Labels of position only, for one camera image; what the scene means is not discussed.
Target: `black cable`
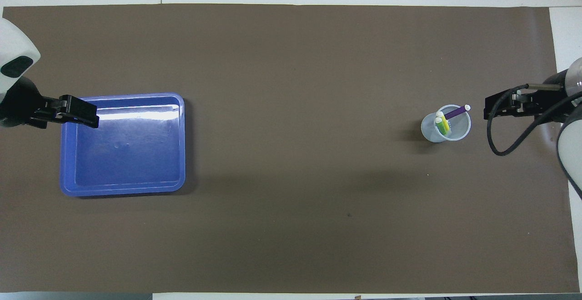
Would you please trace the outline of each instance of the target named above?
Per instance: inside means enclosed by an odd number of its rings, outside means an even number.
[[[499,150],[497,150],[497,148],[493,144],[493,139],[491,138],[491,123],[493,123],[493,118],[495,117],[495,112],[497,112],[497,109],[499,109],[501,102],[503,102],[505,99],[507,99],[509,97],[509,95],[513,94],[515,91],[527,89],[528,87],[529,87],[528,84],[524,84],[524,85],[516,86],[513,89],[507,90],[507,92],[503,93],[503,95],[501,95],[501,97],[499,99],[497,99],[497,102],[495,103],[495,105],[493,105],[493,109],[491,110],[491,112],[489,112],[489,118],[487,119],[487,142],[489,143],[489,147],[491,148],[491,151],[493,151],[493,153],[495,153],[496,155],[509,155],[510,153],[512,153],[512,151],[514,151],[520,144],[522,144],[524,139],[528,135],[530,135],[530,133],[534,130],[534,128],[536,128],[536,126],[541,124],[541,122],[543,122],[547,118],[547,116],[551,115],[551,113],[553,113],[556,109],[558,109],[559,107],[561,107],[565,103],[568,103],[574,99],[582,97],[582,91],[580,91],[578,93],[575,93],[574,95],[570,95],[569,97],[561,99],[559,102],[555,103],[555,105],[549,107],[549,109],[544,111],[543,114],[538,116],[530,124],[530,126],[528,126],[526,128],[526,130],[523,131],[523,133],[517,138],[517,140],[515,140],[515,142],[511,146],[509,146],[504,151],[499,151]]]

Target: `green marker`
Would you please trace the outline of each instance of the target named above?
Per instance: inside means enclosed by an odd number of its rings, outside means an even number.
[[[443,135],[447,135],[447,129],[445,128],[445,123],[442,121],[441,117],[436,117],[435,118],[435,125],[436,128],[438,128],[438,131],[443,134]]]
[[[449,125],[448,120],[445,118],[445,114],[443,114],[442,111],[437,111],[436,116],[441,118],[442,123],[445,124],[445,131],[447,131],[446,134],[448,134],[451,131],[451,126]]]

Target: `metal rod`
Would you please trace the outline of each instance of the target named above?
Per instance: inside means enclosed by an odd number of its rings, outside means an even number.
[[[558,84],[529,84],[528,89],[542,91],[559,91],[562,90],[562,86]]]

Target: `brown paper mat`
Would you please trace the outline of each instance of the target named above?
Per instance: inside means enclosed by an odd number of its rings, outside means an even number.
[[[175,91],[187,182],[67,198],[60,126],[1,132],[0,291],[578,292],[555,125],[508,157],[487,95],[555,73],[547,8],[5,8],[43,95]],[[460,142],[420,120],[472,105]],[[500,119],[508,145],[531,121]]]

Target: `purple marker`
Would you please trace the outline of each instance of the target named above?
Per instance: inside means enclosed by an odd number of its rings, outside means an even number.
[[[470,105],[465,105],[464,107],[459,107],[451,112],[447,112],[445,114],[445,119],[449,120],[449,119],[453,118],[454,116],[458,116],[458,115],[463,114],[464,112],[467,112],[469,110],[471,110]]]

